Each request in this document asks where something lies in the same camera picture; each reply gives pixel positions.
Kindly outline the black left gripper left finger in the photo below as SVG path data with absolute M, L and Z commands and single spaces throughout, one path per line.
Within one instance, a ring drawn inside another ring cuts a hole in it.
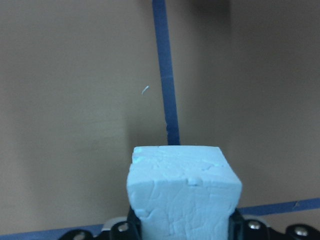
M 114 224 L 109 231 L 110 240 L 141 240 L 142 223 L 132 207 L 129 207 L 127 218 Z

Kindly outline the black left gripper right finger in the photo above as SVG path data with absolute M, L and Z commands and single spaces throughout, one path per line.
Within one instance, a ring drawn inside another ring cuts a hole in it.
M 257 218 L 244 217 L 238 209 L 228 220 L 228 240 L 270 240 L 268 226 Z

